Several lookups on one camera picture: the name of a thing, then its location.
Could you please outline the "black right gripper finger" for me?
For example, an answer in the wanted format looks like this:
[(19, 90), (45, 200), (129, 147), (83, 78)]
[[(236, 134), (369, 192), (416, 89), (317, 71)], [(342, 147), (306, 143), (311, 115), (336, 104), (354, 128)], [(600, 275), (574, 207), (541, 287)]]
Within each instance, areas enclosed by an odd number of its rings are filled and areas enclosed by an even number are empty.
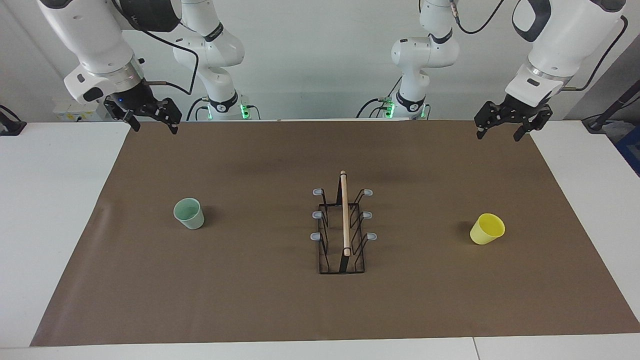
[(171, 98), (147, 103), (145, 113), (147, 117), (165, 124), (172, 135), (178, 134), (182, 112)]
[(103, 104), (108, 112), (108, 114), (115, 120), (124, 122), (135, 131), (139, 132), (141, 125), (137, 118), (135, 117), (134, 111), (132, 110), (123, 110), (112, 100), (104, 100)]

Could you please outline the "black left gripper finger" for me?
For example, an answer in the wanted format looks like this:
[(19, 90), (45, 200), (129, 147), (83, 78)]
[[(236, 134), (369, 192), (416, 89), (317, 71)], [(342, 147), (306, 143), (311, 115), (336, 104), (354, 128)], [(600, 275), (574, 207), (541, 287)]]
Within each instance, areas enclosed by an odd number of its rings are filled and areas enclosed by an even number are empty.
[(487, 101), (482, 105), (480, 110), (478, 110), (474, 116), (474, 123), (477, 127), (476, 136), (479, 141), (487, 134), (487, 130), (502, 125), (502, 109), (503, 107), (501, 105)]
[(553, 110), (550, 105), (543, 105), (541, 109), (532, 116), (522, 116), (521, 125), (513, 134), (514, 141), (519, 142), (526, 134), (542, 130), (552, 115)]

